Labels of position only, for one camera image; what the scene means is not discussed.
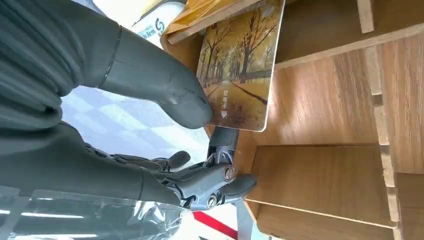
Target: robotic arm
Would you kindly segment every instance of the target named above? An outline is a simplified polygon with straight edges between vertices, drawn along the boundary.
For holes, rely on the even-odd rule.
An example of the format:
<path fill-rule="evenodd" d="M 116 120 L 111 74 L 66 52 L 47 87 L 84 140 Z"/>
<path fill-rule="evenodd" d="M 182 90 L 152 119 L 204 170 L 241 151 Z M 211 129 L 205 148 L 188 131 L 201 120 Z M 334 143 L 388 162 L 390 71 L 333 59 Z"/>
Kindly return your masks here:
<path fill-rule="evenodd" d="M 205 162 L 170 172 L 92 148 L 61 122 L 60 97 L 84 85 L 153 101 L 186 128 L 204 126 L 212 108 L 172 56 L 69 0 L 0 0 L 0 20 L 0 185 L 20 196 L 50 191 L 192 210 L 255 186 L 249 174 L 235 178 L 235 129 L 218 127 Z"/>

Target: tree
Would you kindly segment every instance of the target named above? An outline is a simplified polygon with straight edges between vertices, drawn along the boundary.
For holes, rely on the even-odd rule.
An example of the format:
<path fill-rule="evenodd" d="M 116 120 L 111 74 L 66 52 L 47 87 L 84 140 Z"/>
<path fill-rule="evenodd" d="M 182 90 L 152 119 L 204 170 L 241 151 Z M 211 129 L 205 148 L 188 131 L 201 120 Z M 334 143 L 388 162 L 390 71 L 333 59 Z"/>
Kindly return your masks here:
<path fill-rule="evenodd" d="M 217 46 L 216 49 L 215 49 L 215 57 L 214 57 L 214 61 L 213 61 L 212 78 L 215 78 L 216 77 L 216 73 L 217 73 L 217 61 L 219 61 L 220 52 L 221 52 L 221 48 L 220 48 L 220 46 Z"/>
<path fill-rule="evenodd" d="M 206 46 L 205 48 L 204 48 L 204 51 L 202 52 L 202 54 L 201 54 L 201 69 L 200 69 L 200 77 L 199 77 L 199 79 L 201 79 L 202 78 L 202 75 L 203 75 L 203 67 L 205 66 L 205 58 L 206 58 L 206 52 L 208 51 L 208 48 L 209 48 L 209 46 Z"/>
<path fill-rule="evenodd" d="M 272 13 L 266 15 L 261 12 L 260 8 L 255 9 L 251 18 L 248 21 L 248 30 L 243 38 L 243 65 L 241 68 L 241 81 L 240 83 L 245 83 L 246 80 L 244 76 L 246 75 L 246 71 L 248 69 L 249 57 L 252 52 L 268 37 L 268 35 L 275 31 L 277 25 L 275 23 L 270 22 L 274 16 L 275 10 Z"/>
<path fill-rule="evenodd" d="M 224 25 L 222 30 L 220 31 L 219 23 L 215 23 L 212 28 L 215 28 L 215 37 L 211 37 L 212 39 L 206 38 L 206 43 L 209 46 L 209 58 L 207 60 L 207 67 L 206 67 L 206 79 L 209 79 L 209 68 L 211 66 L 211 59 L 212 55 L 214 54 L 215 48 L 217 45 L 231 32 L 231 23 L 227 23 Z"/>
<path fill-rule="evenodd" d="M 271 54 L 271 51 L 273 50 L 273 48 L 274 48 L 274 46 L 272 44 L 269 44 L 266 47 L 266 50 L 265 50 L 266 57 L 265 57 L 265 62 L 263 63 L 264 68 L 268 67 L 268 58 L 270 58 L 270 54 Z"/>

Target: wooden panel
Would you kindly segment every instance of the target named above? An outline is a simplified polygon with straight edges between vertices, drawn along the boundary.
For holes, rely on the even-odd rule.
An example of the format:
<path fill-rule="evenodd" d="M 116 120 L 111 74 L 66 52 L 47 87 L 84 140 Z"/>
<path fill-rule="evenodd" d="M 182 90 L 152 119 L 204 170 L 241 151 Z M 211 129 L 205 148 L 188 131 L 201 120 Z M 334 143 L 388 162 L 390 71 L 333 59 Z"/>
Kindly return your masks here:
<path fill-rule="evenodd" d="M 362 51 L 276 70 L 271 84 L 258 145 L 378 142 Z"/>
<path fill-rule="evenodd" d="M 395 170 L 424 174 L 424 34 L 377 47 Z"/>
<path fill-rule="evenodd" d="M 285 240 L 393 240 L 389 228 L 266 204 L 260 207 L 257 227 Z"/>
<path fill-rule="evenodd" d="M 424 238 L 424 175 L 397 174 L 397 183 L 405 240 Z"/>
<path fill-rule="evenodd" d="M 374 0 L 374 31 L 362 34 L 353 0 L 299 0 L 284 11 L 276 68 L 424 32 L 424 1 Z"/>
<path fill-rule="evenodd" d="M 254 202 L 254 201 L 247 201 L 247 200 L 243 200 L 243 203 L 246 206 L 247 211 L 249 212 L 253 222 L 256 223 L 258 219 L 258 215 L 259 215 L 259 210 L 262 204 L 258 202 Z"/>
<path fill-rule="evenodd" d="M 363 34 L 374 31 L 373 0 L 357 0 L 360 28 Z"/>
<path fill-rule="evenodd" d="M 252 136 L 253 132 L 241 130 L 235 148 L 234 166 L 239 174 L 252 172 L 253 162 L 257 150 L 257 143 Z"/>
<path fill-rule="evenodd" d="M 211 26 L 214 23 L 217 23 L 219 21 L 222 21 L 229 16 L 236 14 L 237 12 L 240 12 L 241 10 L 247 8 L 248 6 L 255 4 L 256 2 L 259 2 L 259 0 L 238 0 L 235 1 L 225 7 L 220 8 L 219 10 L 215 12 L 211 12 L 207 16 L 200 17 L 196 19 L 195 21 L 191 22 L 188 28 L 173 32 L 169 35 L 168 41 L 171 44 L 176 44 L 180 42 L 181 40 L 187 38 L 188 36 L 191 36 L 209 26 Z"/>
<path fill-rule="evenodd" d="M 393 226 L 378 146 L 259 146 L 248 199 Z"/>

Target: card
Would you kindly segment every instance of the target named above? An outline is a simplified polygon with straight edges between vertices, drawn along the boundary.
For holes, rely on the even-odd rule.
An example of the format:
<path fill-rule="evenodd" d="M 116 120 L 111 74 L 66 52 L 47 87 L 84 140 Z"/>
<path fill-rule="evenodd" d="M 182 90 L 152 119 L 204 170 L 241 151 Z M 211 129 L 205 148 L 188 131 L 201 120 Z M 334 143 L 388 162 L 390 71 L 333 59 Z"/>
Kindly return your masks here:
<path fill-rule="evenodd" d="M 196 75 L 214 111 L 211 125 L 265 129 L 283 6 L 263 0 L 206 29 Z"/>

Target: transparent plastic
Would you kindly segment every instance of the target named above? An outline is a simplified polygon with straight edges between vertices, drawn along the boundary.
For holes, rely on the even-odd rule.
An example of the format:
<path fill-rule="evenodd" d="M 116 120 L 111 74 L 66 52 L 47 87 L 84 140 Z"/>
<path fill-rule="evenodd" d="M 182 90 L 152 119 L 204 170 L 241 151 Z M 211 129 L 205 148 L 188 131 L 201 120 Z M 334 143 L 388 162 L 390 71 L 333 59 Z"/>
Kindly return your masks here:
<path fill-rule="evenodd" d="M 68 192 L 0 187 L 0 239 L 177 240 L 196 239 L 185 208 Z"/>

